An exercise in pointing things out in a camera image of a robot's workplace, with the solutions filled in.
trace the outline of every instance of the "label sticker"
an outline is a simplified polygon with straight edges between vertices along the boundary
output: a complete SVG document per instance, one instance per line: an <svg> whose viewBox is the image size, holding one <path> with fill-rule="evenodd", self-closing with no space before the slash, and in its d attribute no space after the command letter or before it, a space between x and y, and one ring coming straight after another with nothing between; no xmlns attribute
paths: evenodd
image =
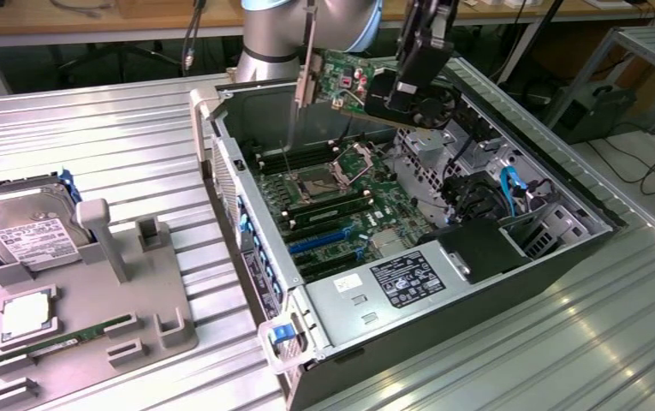
<svg viewBox="0 0 655 411"><path fill-rule="evenodd" d="M446 289L420 251L375 265L371 272L395 308L403 308Z"/></svg>
<svg viewBox="0 0 655 411"><path fill-rule="evenodd" d="M322 220L323 218L336 216L339 213L338 210L332 210L330 212L326 212L324 214L318 214L316 216L312 216L308 218L308 221L312 223L315 220Z"/></svg>
<svg viewBox="0 0 655 411"><path fill-rule="evenodd" d="M360 276L358 274L350 274L343 278L338 278L335 280L335 287L338 288L338 292L342 293L355 287L360 287L363 285L363 281L360 280Z"/></svg>
<svg viewBox="0 0 655 411"><path fill-rule="evenodd" d="M27 265L77 253L77 245L58 218L0 229L0 243Z"/></svg>

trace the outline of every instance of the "white sticker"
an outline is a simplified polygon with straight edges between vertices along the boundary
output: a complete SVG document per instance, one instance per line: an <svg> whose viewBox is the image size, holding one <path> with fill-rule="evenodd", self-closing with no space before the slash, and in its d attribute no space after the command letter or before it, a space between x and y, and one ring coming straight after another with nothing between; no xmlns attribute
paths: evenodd
<svg viewBox="0 0 655 411"><path fill-rule="evenodd" d="M58 218L0 229L0 242L15 259L27 265L77 253L77 245Z"/></svg>
<svg viewBox="0 0 655 411"><path fill-rule="evenodd" d="M324 214L318 214L318 215L310 217L308 218L308 221L312 222L315 220L322 220L323 218L327 218L327 217L331 217L331 216L336 216L338 213L339 213L338 210L328 211Z"/></svg>
<svg viewBox="0 0 655 411"><path fill-rule="evenodd" d="M338 288L339 293L354 289L355 287L360 287L362 285L363 281L360 281L360 276L358 276L356 273L335 280L335 287Z"/></svg>

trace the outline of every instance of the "green circuit board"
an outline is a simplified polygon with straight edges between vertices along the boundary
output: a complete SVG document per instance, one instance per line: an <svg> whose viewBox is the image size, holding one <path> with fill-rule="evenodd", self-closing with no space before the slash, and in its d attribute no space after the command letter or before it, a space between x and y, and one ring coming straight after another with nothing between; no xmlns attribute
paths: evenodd
<svg viewBox="0 0 655 411"><path fill-rule="evenodd" d="M316 88L316 99L331 101L332 108L348 111L355 114L364 114L364 90L371 84L372 76L378 67L367 59L351 56L340 51L323 51L323 73L319 78ZM360 78L364 77L363 86L360 78L355 77L355 72L360 72ZM342 83L343 78L351 77L350 86Z"/></svg>
<svg viewBox="0 0 655 411"><path fill-rule="evenodd" d="M363 155L352 149L352 144L346 142L339 147L346 152L336 160L342 173L348 177L358 176L366 168ZM350 230L344 240L292 254L302 276L308 282L328 277L354 265L387 257L383 255L387 248L383 248L382 253L371 241L376 234L380 237L386 233L395 234L403 244L400 249L414 247L420 236L432 230L419 209L411 206L411 197L399 183L391 181L390 169L379 156L371 154L371 161L372 167L348 186L340 185L334 178L330 163L292 169L291 174L284 172L266 176L252 170L287 247L319 239L342 229ZM370 191L370 198L362 196L366 190ZM342 199L346 199L343 203L326 208L332 213L327 218L302 229L290 226L288 218L283 216L284 210L299 211L303 206L322 204L324 201L339 202ZM295 235L303 238L294 240Z"/></svg>

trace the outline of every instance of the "blue pcie slot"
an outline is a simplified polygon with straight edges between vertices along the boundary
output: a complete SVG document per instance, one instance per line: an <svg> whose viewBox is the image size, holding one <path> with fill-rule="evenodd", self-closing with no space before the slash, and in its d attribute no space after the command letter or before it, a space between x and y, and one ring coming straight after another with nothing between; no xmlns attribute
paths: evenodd
<svg viewBox="0 0 655 411"><path fill-rule="evenodd" d="M332 244L334 242L343 241L350 237L350 231L351 229L350 227L347 227L340 231L316 237L314 240L300 242L299 244L290 246L290 253L291 254L303 253L311 250L312 248L318 248L326 246L327 244Z"/></svg>

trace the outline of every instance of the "desk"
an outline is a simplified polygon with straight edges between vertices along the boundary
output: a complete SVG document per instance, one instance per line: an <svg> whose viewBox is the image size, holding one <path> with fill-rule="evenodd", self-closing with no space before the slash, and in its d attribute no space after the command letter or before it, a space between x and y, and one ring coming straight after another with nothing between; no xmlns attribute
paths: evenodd
<svg viewBox="0 0 655 411"><path fill-rule="evenodd" d="M523 11L519 21L531 25L520 38L502 80L515 68L550 3L547 0L542 6ZM404 5L404 0L384 0L382 27L402 26ZM508 24L515 21L516 13L518 10L507 6L479 3L470 8L462 4L456 25ZM180 39L184 37L190 19L187 16L124 19L116 9L102 10L100 14L99 19L92 19L55 8L49 0L9 0L9 4L0 8L0 47ZM600 10L583 0L566 0L554 21L619 20L636 16L636 9ZM240 2L210 0L200 20L199 37L240 35L243 21ZM0 95L6 94L10 94L10 88L0 74Z"/></svg>

